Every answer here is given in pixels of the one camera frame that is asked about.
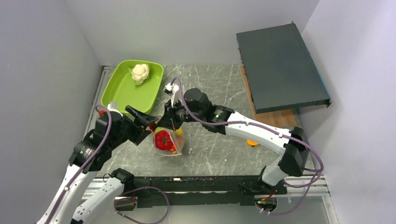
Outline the yellow bell pepper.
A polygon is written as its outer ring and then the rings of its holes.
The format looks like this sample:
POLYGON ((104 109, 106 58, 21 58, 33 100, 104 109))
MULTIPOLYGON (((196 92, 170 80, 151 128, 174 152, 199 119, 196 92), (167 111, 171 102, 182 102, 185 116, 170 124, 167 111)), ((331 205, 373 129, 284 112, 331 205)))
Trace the yellow bell pepper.
POLYGON ((179 137, 182 137, 183 136, 183 130, 182 130, 182 128, 179 128, 179 129, 177 129, 176 131, 175 131, 175 134, 176 134, 176 136, 179 138, 179 137))

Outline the clear zip top bag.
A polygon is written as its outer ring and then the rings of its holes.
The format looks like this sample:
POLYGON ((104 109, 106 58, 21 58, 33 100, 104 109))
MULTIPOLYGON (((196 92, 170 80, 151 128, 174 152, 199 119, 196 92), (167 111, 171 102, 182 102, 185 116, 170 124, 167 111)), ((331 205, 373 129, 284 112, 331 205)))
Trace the clear zip top bag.
POLYGON ((166 132, 170 135, 171 140, 172 140, 172 142, 173 142, 173 146, 172 146, 172 149, 170 149, 169 151, 162 151, 162 150, 159 150, 158 148, 156 148, 156 146, 155 146, 155 135, 154 135, 154 130, 157 128, 157 126, 156 126, 156 125, 150 125, 149 128, 150 128, 150 130, 151 130, 152 133, 153 133, 153 142, 154 142, 155 150, 156 150, 160 155, 162 155, 162 156, 178 156, 178 155, 181 155, 181 154, 182 154, 182 149, 183 149, 184 144, 185 144, 184 133, 183 133, 183 136, 182 136, 182 137, 179 137, 179 138, 178 138, 178 137, 176 136, 174 130, 167 129, 166 132))

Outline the red tomato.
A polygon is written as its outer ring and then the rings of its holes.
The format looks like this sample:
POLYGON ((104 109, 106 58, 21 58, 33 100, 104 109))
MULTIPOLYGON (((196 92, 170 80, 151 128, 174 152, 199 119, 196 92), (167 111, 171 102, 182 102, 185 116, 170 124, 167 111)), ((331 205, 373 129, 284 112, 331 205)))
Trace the red tomato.
POLYGON ((169 151, 172 149, 173 142, 170 135, 165 130, 158 131, 155 134, 155 146, 162 151, 169 151))

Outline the green cabbage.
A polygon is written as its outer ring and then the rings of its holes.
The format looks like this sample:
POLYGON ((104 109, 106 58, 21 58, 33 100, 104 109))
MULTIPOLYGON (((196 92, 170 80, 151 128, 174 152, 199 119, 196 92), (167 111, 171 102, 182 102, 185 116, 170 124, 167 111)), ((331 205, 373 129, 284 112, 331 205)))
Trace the green cabbage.
POLYGON ((157 127, 157 128, 154 130, 154 134, 157 134, 157 133, 160 132, 160 131, 167 131, 167 129, 166 129, 166 128, 163 128, 163 127, 157 127))

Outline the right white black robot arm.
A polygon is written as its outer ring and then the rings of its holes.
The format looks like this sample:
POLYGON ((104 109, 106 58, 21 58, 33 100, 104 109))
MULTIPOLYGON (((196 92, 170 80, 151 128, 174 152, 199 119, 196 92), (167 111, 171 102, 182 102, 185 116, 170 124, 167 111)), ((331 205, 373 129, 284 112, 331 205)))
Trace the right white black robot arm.
POLYGON ((178 85, 167 84, 164 92, 171 99, 164 106, 159 127, 176 130, 183 123, 198 122, 209 132, 251 140, 279 155, 261 171, 257 181, 260 192, 268 194, 286 177, 303 175, 309 150, 303 144, 305 133, 302 128, 296 126, 290 130, 260 123, 231 108, 212 104, 198 88, 181 95, 178 85))

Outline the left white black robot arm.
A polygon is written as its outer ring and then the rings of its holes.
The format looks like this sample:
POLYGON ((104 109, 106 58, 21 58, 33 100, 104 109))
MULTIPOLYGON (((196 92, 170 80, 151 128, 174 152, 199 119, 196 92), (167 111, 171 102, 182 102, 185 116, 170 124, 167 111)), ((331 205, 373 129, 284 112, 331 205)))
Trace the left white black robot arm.
POLYGON ((102 188, 90 199, 82 197, 112 151, 126 141, 139 145, 150 135, 148 127, 157 121, 151 116, 127 106, 126 112, 97 105, 95 126, 75 145, 62 183, 40 224, 87 224, 106 202, 116 196, 128 196, 136 190, 134 175, 118 168, 102 188))

